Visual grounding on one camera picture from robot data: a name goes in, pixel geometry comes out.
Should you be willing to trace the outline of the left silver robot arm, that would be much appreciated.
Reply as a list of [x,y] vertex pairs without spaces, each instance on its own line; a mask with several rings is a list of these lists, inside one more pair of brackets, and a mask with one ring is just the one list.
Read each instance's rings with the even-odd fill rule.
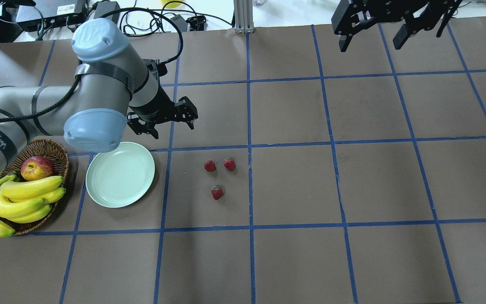
[[119,146],[128,124],[155,138],[155,126],[166,122],[194,129],[196,106],[170,99],[159,81],[162,64],[142,59],[114,22],[85,22],[71,45],[81,63],[70,86],[0,86],[0,173],[37,136],[63,136],[100,153]]

